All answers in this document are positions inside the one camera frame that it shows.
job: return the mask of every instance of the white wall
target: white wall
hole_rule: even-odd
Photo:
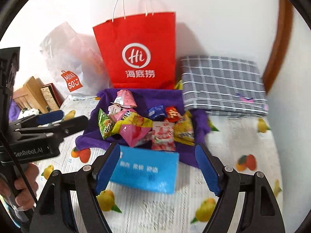
[[[311,31],[295,10],[285,61],[268,95],[269,123],[280,156],[283,218],[294,232],[311,209]]]
[[[176,11],[177,57],[227,55],[254,60],[263,71],[276,33],[278,0],[152,0],[156,11]],[[111,18],[115,0],[29,0],[0,42],[21,46],[16,88],[30,76],[52,82],[38,51],[43,38],[67,21],[78,33]],[[127,14],[143,12],[142,0],[126,0]],[[116,16],[122,15],[121,3]]]

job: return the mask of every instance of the tissue box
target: tissue box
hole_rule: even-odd
[[[179,154],[120,146],[121,155],[110,178],[131,188],[173,194]]]

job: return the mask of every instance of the human hand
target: human hand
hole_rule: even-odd
[[[39,174],[39,169],[36,165],[29,163],[27,170],[25,171],[25,176],[34,192],[38,190],[38,184],[35,181]],[[19,177],[14,182],[14,186],[17,190],[21,190],[19,195],[15,198],[18,206],[22,207],[24,210],[31,209],[35,201],[32,198],[29,190],[22,177]],[[7,184],[0,178],[0,194],[9,197],[11,192]]]

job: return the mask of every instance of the gray checkered cloth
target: gray checkered cloth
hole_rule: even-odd
[[[205,109],[216,116],[265,116],[265,90],[257,65],[218,56],[182,60],[185,109]]]

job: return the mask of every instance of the purple cloth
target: purple cloth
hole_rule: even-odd
[[[9,122],[17,120],[20,112],[20,107],[16,104],[14,100],[12,100],[9,108]]]
[[[91,113],[91,118],[88,127],[84,130],[82,136],[77,137],[76,146],[78,150],[89,147],[99,147],[106,150],[111,142],[117,142],[121,145],[127,145],[125,140],[120,135],[114,135],[103,140],[98,128],[98,112],[101,108],[108,113],[108,107],[116,99],[117,92],[120,89],[105,89],[100,91],[97,96],[100,101],[96,108]],[[135,111],[143,117],[148,117],[148,109],[164,105],[166,107],[174,106],[177,111],[183,115],[185,113],[183,105],[182,91],[180,90],[160,90],[160,89],[130,89],[137,104]],[[195,130],[195,143],[204,143],[204,136],[209,132],[210,128],[207,125],[207,114],[204,110],[192,110],[193,126]],[[198,167],[195,159],[194,146],[189,146],[181,143],[176,144],[176,152],[179,153],[179,160],[190,166]],[[142,148],[150,149],[151,143],[141,146]]]

